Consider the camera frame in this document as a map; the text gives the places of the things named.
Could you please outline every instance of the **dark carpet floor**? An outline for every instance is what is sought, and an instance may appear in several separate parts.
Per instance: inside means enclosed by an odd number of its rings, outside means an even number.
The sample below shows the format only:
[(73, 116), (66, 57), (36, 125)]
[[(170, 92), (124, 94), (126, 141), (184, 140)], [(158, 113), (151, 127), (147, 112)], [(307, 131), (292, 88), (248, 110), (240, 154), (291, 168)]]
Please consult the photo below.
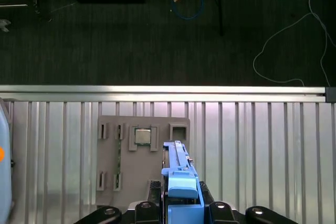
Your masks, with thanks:
[[(205, 0), (203, 14), (191, 21), (177, 18), (170, 0), (56, 10), (74, 2), (41, 0), (52, 12), (48, 23), (29, 8), (0, 9), (0, 19), (12, 22), (9, 33), (0, 32), (0, 84), (301, 85), (262, 79), (252, 62), (272, 34), (308, 13), (308, 0), (223, 0), (223, 37), (213, 0)], [(191, 15), (198, 5), (180, 0), (177, 7)], [(312, 7), (336, 41), (335, 0), (312, 0)], [(324, 44), (323, 29), (309, 16), (271, 40), (257, 68), (276, 80), (326, 86)], [(334, 86), (335, 55), (329, 43), (323, 63)]]

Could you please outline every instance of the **blue cable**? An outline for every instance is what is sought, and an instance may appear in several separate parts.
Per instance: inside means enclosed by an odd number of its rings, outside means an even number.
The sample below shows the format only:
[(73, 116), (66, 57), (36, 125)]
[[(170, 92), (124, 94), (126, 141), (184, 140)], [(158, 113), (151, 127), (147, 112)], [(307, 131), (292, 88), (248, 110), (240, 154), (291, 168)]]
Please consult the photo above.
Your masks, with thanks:
[(171, 4), (172, 4), (172, 10), (177, 15), (177, 17), (179, 17), (181, 19), (184, 19), (184, 20), (191, 20), (191, 19), (197, 18), (204, 9), (204, 0), (201, 0), (201, 6), (200, 6), (198, 12), (192, 17), (184, 17), (184, 16), (182, 16), (181, 14), (178, 13), (178, 11), (176, 9), (176, 3), (173, 0), (171, 0)]

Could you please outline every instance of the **white cable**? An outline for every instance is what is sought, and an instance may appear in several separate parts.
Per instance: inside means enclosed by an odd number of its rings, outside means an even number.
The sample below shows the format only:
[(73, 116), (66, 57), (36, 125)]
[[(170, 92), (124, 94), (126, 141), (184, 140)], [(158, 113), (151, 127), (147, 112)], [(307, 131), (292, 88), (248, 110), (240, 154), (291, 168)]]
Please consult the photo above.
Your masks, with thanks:
[(52, 10), (50, 13), (53, 13), (53, 12), (56, 12), (56, 11), (58, 11), (58, 10), (64, 9), (64, 8), (66, 8), (66, 7), (72, 6), (72, 5), (74, 5), (75, 3), (76, 3), (76, 2), (71, 3), (71, 4), (69, 4), (69, 5), (62, 6), (62, 7), (60, 7), (60, 8), (57, 8), (57, 9), (55, 9), (55, 10)]
[(327, 52), (328, 38), (329, 38), (330, 42), (332, 43), (332, 45), (333, 45), (334, 47), (336, 47), (336, 45), (335, 45), (335, 43), (333, 42), (333, 40), (331, 39), (329, 33), (327, 32), (327, 28), (325, 27), (325, 24), (321, 21), (320, 17), (319, 17), (316, 13), (313, 12), (313, 10), (312, 10), (312, 8), (311, 8), (311, 4), (310, 4), (310, 2), (311, 2), (311, 0), (308, 0), (308, 5), (309, 5), (309, 11), (310, 11), (310, 13), (305, 14), (305, 15), (304, 15), (302, 18), (300, 18), (298, 21), (296, 21), (296, 22), (294, 22), (293, 24), (291, 24), (291, 25), (289, 25), (289, 26), (283, 28), (282, 30), (280, 30), (280, 31), (278, 31), (277, 33), (273, 34), (269, 39), (266, 40), (266, 42), (265, 42), (265, 44), (264, 44), (264, 46), (263, 46), (263, 49), (261, 50), (261, 52), (260, 52), (260, 53), (254, 58), (254, 60), (253, 60), (253, 69), (254, 69), (254, 72), (255, 72), (256, 74), (258, 74), (260, 77), (262, 77), (262, 78), (264, 78), (264, 79), (266, 79), (266, 80), (275, 82), (275, 83), (287, 83), (287, 82), (291, 82), (291, 81), (300, 81), (300, 82), (302, 83), (302, 85), (305, 86), (305, 85), (304, 85), (304, 82), (303, 82), (301, 79), (298, 79), (298, 78), (291, 79), (291, 80), (288, 80), (288, 81), (276, 81), (276, 80), (267, 78), (266, 76), (263, 76), (263, 75), (260, 74), (260, 73), (257, 71), (257, 69), (256, 69), (256, 60), (258, 59), (258, 57), (259, 57), (260, 55), (262, 55), (262, 54), (264, 53), (265, 47), (266, 47), (267, 43), (268, 43), (271, 39), (273, 39), (275, 36), (277, 36), (277, 35), (280, 34), (281, 32), (283, 32), (283, 31), (285, 31), (285, 30), (287, 30), (287, 29), (293, 27), (294, 25), (296, 25), (297, 23), (299, 23), (301, 20), (303, 20), (305, 17), (307, 17), (307, 16), (309, 16), (310, 14), (312, 14), (312, 15), (313, 15), (313, 16), (320, 22), (321, 27), (323, 28), (323, 30), (324, 30), (324, 32), (325, 32), (325, 43), (326, 43), (326, 44), (325, 44), (325, 47), (324, 47), (323, 55), (322, 55), (322, 57), (321, 57), (321, 59), (320, 59), (320, 66), (321, 66), (321, 69), (322, 69), (322, 71), (323, 71), (323, 74), (324, 74), (324, 76), (325, 76), (325, 78), (326, 78), (327, 84), (328, 84), (328, 86), (330, 86), (330, 82), (329, 82), (329, 80), (328, 80), (328, 76), (327, 76), (326, 71), (324, 70), (324, 67), (323, 67), (323, 59), (324, 59), (324, 56), (326, 55), (326, 52)]

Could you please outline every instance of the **metal rail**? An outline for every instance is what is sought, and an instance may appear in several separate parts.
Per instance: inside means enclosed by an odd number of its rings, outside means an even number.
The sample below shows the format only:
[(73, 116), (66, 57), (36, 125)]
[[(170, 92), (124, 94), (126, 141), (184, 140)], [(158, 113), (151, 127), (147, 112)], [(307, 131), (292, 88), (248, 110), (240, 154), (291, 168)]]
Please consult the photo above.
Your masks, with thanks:
[(325, 88), (0, 86), (6, 100), (46, 102), (325, 102)]

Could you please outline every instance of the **table leg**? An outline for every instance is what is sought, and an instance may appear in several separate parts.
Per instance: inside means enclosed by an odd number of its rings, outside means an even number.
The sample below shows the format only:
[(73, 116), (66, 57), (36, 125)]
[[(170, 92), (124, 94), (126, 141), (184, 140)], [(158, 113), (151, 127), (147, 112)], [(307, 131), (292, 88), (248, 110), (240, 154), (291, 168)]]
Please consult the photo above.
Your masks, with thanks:
[(223, 27), (223, 5), (222, 0), (218, 0), (218, 15), (219, 15), (219, 34), (221, 36), (224, 35), (224, 27)]

